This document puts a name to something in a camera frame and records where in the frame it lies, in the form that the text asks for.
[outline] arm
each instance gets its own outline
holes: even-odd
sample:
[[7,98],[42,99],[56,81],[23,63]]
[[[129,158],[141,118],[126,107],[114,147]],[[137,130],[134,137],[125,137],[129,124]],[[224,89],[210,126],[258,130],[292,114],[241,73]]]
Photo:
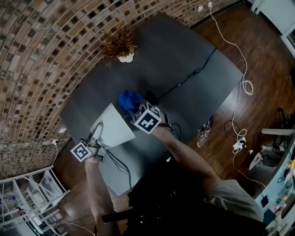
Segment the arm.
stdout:
[[99,159],[95,157],[85,160],[91,212],[95,218],[98,236],[117,236],[120,235],[117,222],[104,224],[101,218],[102,215],[113,213],[114,207],[98,163]]
[[177,140],[168,129],[157,127],[152,134],[167,147],[176,161],[199,178],[204,190],[221,181],[212,167],[193,149]]

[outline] black cable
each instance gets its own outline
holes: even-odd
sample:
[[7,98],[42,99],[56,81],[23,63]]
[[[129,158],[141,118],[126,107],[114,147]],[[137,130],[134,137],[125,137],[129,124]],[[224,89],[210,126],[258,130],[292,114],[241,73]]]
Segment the black cable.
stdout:
[[132,191],[131,173],[130,173],[130,170],[129,170],[128,166],[124,162],[120,161],[109,150],[106,150],[106,152],[108,153],[109,157],[111,158],[111,160],[113,161],[113,163],[116,165],[116,167],[118,168],[118,170],[128,175],[128,177],[129,177],[129,188]]
[[261,189],[261,187],[256,183],[256,182],[254,182],[256,185],[257,185],[257,187],[259,188],[259,190],[260,190],[260,193],[261,193],[261,196],[262,197],[265,197],[265,196],[263,196],[263,194],[262,194],[262,189]]
[[225,126],[226,126],[226,124],[227,124],[228,122],[232,122],[232,123],[234,123],[234,124],[236,125],[236,127],[239,129],[239,131],[240,131],[241,129],[240,129],[239,125],[238,125],[235,121],[233,121],[233,120],[227,120],[227,121],[225,122],[225,124],[223,125],[223,130],[224,130],[224,132],[225,132],[227,135],[236,138],[236,135],[232,135],[232,134],[229,134],[228,132],[226,132],[226,130],[225,130]]
[[174,129],[170,129],[170,133],[172,133],[173,135],[175,135],[176,136],[176,138],[180,141],[180,137],[179,137],[179,134],[177,133],[177,131],[176,130],[174,130]]
[[281,182],[283,182],[285,179],[286,179],[286,178],[284,178],[284,177],[280,177],[280,178],[277,179],[277,183],[281,183]]
[[286,189],[289,189],[289,188],[291,188],[292,187],[292,183],[291,183],[291,185],[290,186],[287,186],[287,183],[286,183]]
[[282,201],[282,199],[278,198],[277,201],[276,201],[276,204],[280,204],[280,202]]
[[287,149],[287,150],[288,150],[288,152],[289,152],[289,154],[290,154],[290,159],[292,158],[292,155],[291,155],[291,152],[290,152],[290,150],[289,150],[287,147],[285,147],[284,145],[282,145],[282,144],[279,144],[279,143],[274,143],[274,144],[272,144],[272,145],[265,145],[264,143],[262,143],[262,145],[264,145],[264,146],[266,146],[266,147],[272,147],[272,146],[279,145],[279,146],[281,146],[281,147],[283,147],[283,148]]
[[257,138],[258,138],[258,133],[255,133],[252,137],[252,150],[254,150],[254,137],[255,135],[257,135]]
[[177,87],[179,87],[180,85],[183,85],[185,82],[187,82],[192,76],[199,74],[207,65],[207,63],[209,62],[209,59],[211,58],[211,56],[215,53],[217,48],[214,48],[213,52],[209,55],[209,57],[207,58],[205,64],[203,65],[203,67],[198,68],[196,70],[194,70],[190,75],[187,76],[187,78],[181,82],[180,84],[174,86],[173,88],[169,89],[167,92],[165,92],[163,95],[161,95],[160,97],[157,97],[157,99],[161,99],[164,96],[166,96],[168,93],[170,93],[172,90],[176,89]]
[[181,132],[180,125],[177,122],[174,122],[174,123],[171,124],[171,126],[174,126],[174,125],[176,125],[178,127],[178,129],[179,129],[179,141],[181,141],[181,139],[182,139],[182,132]]

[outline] white shelving unit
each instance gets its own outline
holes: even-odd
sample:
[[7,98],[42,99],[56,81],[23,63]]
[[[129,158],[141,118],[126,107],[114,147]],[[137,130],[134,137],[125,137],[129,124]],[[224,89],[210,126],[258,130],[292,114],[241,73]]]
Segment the white shelving unit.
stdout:
[[[59,212],[56,206],[70,190],[64,188],[52,168],[49,166],[0,180],[0,231],[19,229],[26,224],[39,234],[60,236],[67,233],[56,230],[59,224],[55,220],[58,219],[56,214]],[[13,200],[5,198],[5,185],[12,186],[10,194]]]

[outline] white cable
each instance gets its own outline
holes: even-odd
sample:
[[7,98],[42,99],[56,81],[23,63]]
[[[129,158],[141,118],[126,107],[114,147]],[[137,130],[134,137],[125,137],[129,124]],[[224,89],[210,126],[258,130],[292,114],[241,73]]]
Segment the white cable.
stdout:
[[[219,31],[219,33],[220,33],[222,39],[223,39],[225,42],[227,42],[227,43],[229,43],[229,44],[231,44],[231,45],[236,46],[236,48],[240,51],[240,53],[241,53],[241,55],[242,55],[242,57],[243,57],[243,59],[244,59],[244,61],[245,61],[245,65],[246,65],[245,72],[244,72],[243,77],[242,77],[242,81],[241,81],[241,83],[239,84],[239,96],[238,96],[238,101],[236,102],[236,105],[235,105],[235,108],[234,108],[234,113],[233,113],[233,115],[232,115],[232,120],[231,120],[232,128],[233,128],[233,130],[234,130],[234,132],[235,132],[235,134],[236,134],[236,136],[237,136],[236,138],[237,138],[237,140],[238,140],[238,137],[243,137],[243,136],[245,136],[245,135],[247,134],[247,130],[246,130],[246,129],[242,129],[242,130],[240,130],[240,131],[237,133],[237,131],[235,130],[235,127],[234,127],[234,118],[235,118],[235,113],[236,113],[236,107],[237,107],[237,105],[238,105],[238,103],[239,103],[239,101],[240,101],[240,90],[241,90],[241,86],[242,86],[242,89],[244,90],[244,92],[245,92],[247,95],[253,95],[254,88],[253,88],[253,84],[252,84],[251,81],[249,81],[249,80],[244,80],[244,79],[245,79],[245,75],[246,75],[246,73],[247,73],[248,65],[247,65],[246,58],[244,57],[242,51],[240,50],[240,48],[239,48],[235,43],[229,42],[229,41],[227,41],[227,40],[223,37],[223,35],[222,35],[222,33],[221,33],[221,31],[220,31],[220,29],[219,29],[219,27],[218,27],[217,21],[215,20],[215,18],[214,18],[213,15],[212,15],[212,7],[210,7],[210,15],[211,15],[212,19],[215,21],[216,27],[217,27],[217,29],[218,29],[218,31]],[[248,85],[250,86],[250,90],[249,90],[249,91],[247,91],[247,89],[246,89],[246,84],[248,84]]]
[[233,154],[237,154],[240,150],[237,150],[236,152],[234,152],[234,149],[232,150]]
[[241,173],[241,174],[242,174],[245,178],[247,178],[248,180],[251,180],[251,181],[253,181],[253,182],[257,182],[257,183],[262,184],[262,185],[265,187],[265,189],[266,189],[266,191],[267,191],[267,194],[269,195],[269,192],[268,192],[267,187],[266,187],[262,182],[259,182],[259,181],[257,181],[257,180],[253,180],[253,179],[248,178],[246,175],[244,175],[242,172],[240,172],[238,169],[235,168],[235,157],[236,157],[236,155],[237,155],[240,151],[241,151],[241,150],[239,150],[238,152],[236,152],[235,155],[234,155],[234,158],[232,159],[232,165],[234,166],[234,169],[235,169],[237,172]]
[[[78,225],[78,224],[68,223],[68,222],[65,222],[65,223],[66,223],[66,224],[72,224],[72,225],[78,226],[78,227],[80,227],[80,228],[86,229],[85,227],[82,227],[82,226],[80,226],[80,225]],[[91,232],[91,231],[88,230],[88,229],[86,229],[86,230],[89,231],[92,235],[95,236],[95,234],[94,234],[93,232]]]
[[[57,158],[57,155],[58,155],[58,153],[59,153],[59,150],[58,150],[58,148],[57,148],[57,145],[55,144],[55,147],[56,147],[56,156],[55,156],[55,158],[54,158],[54,160],[53,160],[53,162],[52,162],[52,164],[51,164],[51,166],[53,166],[53,164],[54,164],[54,162],[55,162],[55,160],[56,160],[56,158]],[[20,202],[14,209],[12,209],[11,211],[13,211],[13,210],[15,210],[15,209],[17,209],[22,203],[24,203],[25,201],[26,201],[26,199],[28,198],[28,197],[30,197],[31,196],[31,194],[40,186],[40,184],[42,183],[42,181],[43,181],[43,179],[46,177],[46,175],[49,173],[49,169],[48,169],[48,171],[47,171],[47,173],[44,175],[44,177],[41,179],[41,181],[37,184],[37,186],[36,186],[36,188],[34,188],[33,189],[33,191],[31,191],[31,193],[22,201],[22,202]]]

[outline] wire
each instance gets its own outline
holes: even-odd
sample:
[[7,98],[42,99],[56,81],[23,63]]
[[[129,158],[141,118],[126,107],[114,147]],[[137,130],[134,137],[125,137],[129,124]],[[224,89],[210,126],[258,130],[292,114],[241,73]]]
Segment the wire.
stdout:
[[174,129],[170,129],[170,133],[172,133],[173,135],[175,135],[176,138],[180,141],[180,137],[179,137],[179,134],[177,133],[177,131],[175,131]]
[[281,183],[285,180],[286,178],[285,177],[280,177],[277,179],[277,183]]
[[[55,145],[55,147],[56,147],[56,156],[55,156],[55,158],[54,158],[54,160],[53,160],[53,162],[52,162],[52,164],[51,164],[51,166],[53,166],[53,164],[54,164],[54,162],[55,162],[55,160],[56,160],[56,158],[57,158],[57,155],[58,155],[58,153],[59,153],[59,150],[58,150],[58,148],[57,148],[57,145]],[[26,199],[28,198],[28,197],[30,197],[31,196],[31,194],[40,186],[40,184],[42,183],[42,181],[43,181],[43,179],[47,176],[47,174],[49,173],[49,170],[50,170],[51,168],[49,168],[48,170],[47,170],[47,173],[43,176],[43,178],[41,179],[41,181],[37,184],[37,186],[31,191],[31,193],[27,196],[27,197],[25,197],[25,199],[22,201],[22,202],[20,202],[14,209],[12,209],[11,211],[13,211],[13,210],[15,210],[15,209],[17,209],[22,203],[24,203],[25,201],[26,201]]]
[[177,122],[174,122],[174,123],[171,124],[171,126],[174,126],[174,125],[176,125],[178,127],[178,129],[179,129],[179,133],[178,133],[179,134],[179,141],[181,141],[181,139],[182,139],[182,132],[181,132],[180,125]]
[[223,125],[223,130],[224,130],[224,132],[225,132],[228,136],[232,136],[232,137],[235,137],[235,138],[236,138],[236,135],[232,135],[232,134],[230,134],[230,133],[228,133],[228,132],[226,131],[225,126],[226,126],[226,124],[227,124],[228,122],[233,122],[239,130],[241,130],[241,129],[240,129],[239,125],[237,124],[237,122],[235,122],[235,121],[233,121],[233,120],[227,120],[227,121],[225,122],[225,124]]
[[[80,225],[78,225],[78,224],[74,224],[74,223],[68,223],[68,222],[65,222],[66,224],[72,224],[72,225],[75,225],[75,226],[78,226],[78,227],[80,227],[80,228],[83,228],[83,229],[86,229],[85,227],[83,227],[83,226],[80,226]],[[94,235],[95,236],[95,234],[93,233],[93,232],[91,232],[90,230],[88,230],[88,229],[86,229],[89,233],[91,233],[92,235]]]
[[120,161],[114,154],[112,154],[109,150],[106,150],[107,154],[109,155],[109,157],[111,158],[111,160],[113,161],[113,163],[116,165],[117,169],[123,173],[125,173],[126,175],[128,175],[129,177],[129,188],[132,191],[132,184],[131,184],[131,173],[130,170],[128,168],[128,166]]
[[[223,37],[223,35],[222,35],[221,31],[220,31],[220,28],[218,27],[217,21],[216,21],[216,19],[215,19],[215,18],[213,17],[213,15],[212,15],[212,7],[210,7],[210,15],[211,15],[212,19],[215,21],[216,27],[217,27],[217,29],[218,29],[218,31],[219,31],[219,33],[220,33],[222,39],[223,39],[225,42],[227,42],[228,44],[234,45],[234,46],[240,51],[241,56],[243,57],[243,59],[244,59],[244,61],[245,61],[245,65],[246,65],[245,72],[244,72],[244,74],[243,74],[243,76],[242,76],[242,81],[241,81],[240,84],[239,84],[239,96],[238,96],[238,101],[236,102],[236,105],[235,105],[235,108],[234,108],[234,113],[233,113],[233,115],[232,115],[232,128],[233,128],[233,130],[234,130],[234,132],[235,132],[235,134],[236,134],[236,139],[237,139],[237,141],[238,141],[238,138],[239,138],[239,137],[243,137],[243,136],[245,136],[245,135],[247,134],[247,130],[246,130],[246,129],[242,129],[242,130],[240,130],[239,132],[237,132],[236,129],[235,129],[235,127],[234,127],[234,118],[235,118],[235,113],[236,113],[236,107],[237,107],[237,105],[238,105],[238,103],[239,103],[239,101],[240,101],[240,94],[241,94],[240,91],[241,91],[241,87],[242,87],[242,89],[244,90],[244,92],[245,92],[247,95],[253,95],[254,88],[253,88],[253,84],[252,84],[251,81],[249,81],[249,80],[244,80],[244,79],[245,79],[245,75],[246,75],[246,73],[247,73],[248,65],[247,65],[246,58],[244,57],[242,51],[240,50],[240,48],[239,48],[235,43],[229,42],[229,41],[227,41],[227,40]],[[250,86],[250,90],[249,90],[249,91],[246,89],[246,85],[247,85],[247,84]]]
[[214,50],[212,51],[212,53],[209,55],[209,57],[207,58],[205,64],[201,67],[198,68],[196,70],[194,70],[190,75],[187,76],[187,78],[181,82],[180,84],[174,86],[173,88],[169,89],[167,92],[165,92],[163,95],[161,95],[160,97],[157,97],[157,99],[161,99],[164,96],[166,96],[168,93],[170,93],[171,91],[173,91],[174,89],[176,89],[177,87],[179,87],[180,85],[183,85],[185,82],[187,82],[192,76],[199,74],[207,65],[207,63],[209,62],[209,59],[211,58],[211,56],[215,53],[217,48],[214,48]]
[[286,183],[286,185],[285,185],[285,186],[286,186],[286,189],[289,189],[289,188],[291,188],[291,187],[292,187],[292,185],[293,185],[293,184],[291,183],[291,185],[290,185],[290,186],[287,186],[287,183]]
[[238,169],[235,168],[235,157],[236,157],[236,155],[237,155],[240,151],[237,151],[237,152],[235,153],[233,159],[232,159],[232,165],[233,165],[234,169],[235,169],[237,172],[239,172],[240,174],[242,174],[246,179],[251,180],[251,181],[256,182],[256,183],[260,183],[260,184],[262,184],[262,185],[265,187],[267,193],[269,193],[267,187],[266,187],[262,182],[259,182],[259,181],[257,181],[257,180],[253,180],[253,179],[248,178],[246,175],[244,175],[242,172],[240,172]]
[[259,188],[259,190],[260,190],[260,193],[261,193],[261,196],[264,198],[265,196],[262,194],[262,189],[261,189],[261,187],[256,183],[256,182],[254,182],[255,184],[256,184],[256,186]]
[[289,152],[289,154],[290,154],[290,159],[292,159],[292,155],[291,155],[291,152],[290,152],[289,148],[287,148],[286,146],[284,146],[284,145],[282,145],[282,144],[274,143],[274,144],[272,144],[272,145],[265,145],[264,143],[262,143],[262,145],[264,145],[264,146],[266,146],[266,147],[272,147],[272,146],[275,146],[275,145],[279,145],[279,146],[281,146],[281,147],[283,147],[283,148],[285,148],[285,149],[288,150],[288,152]]

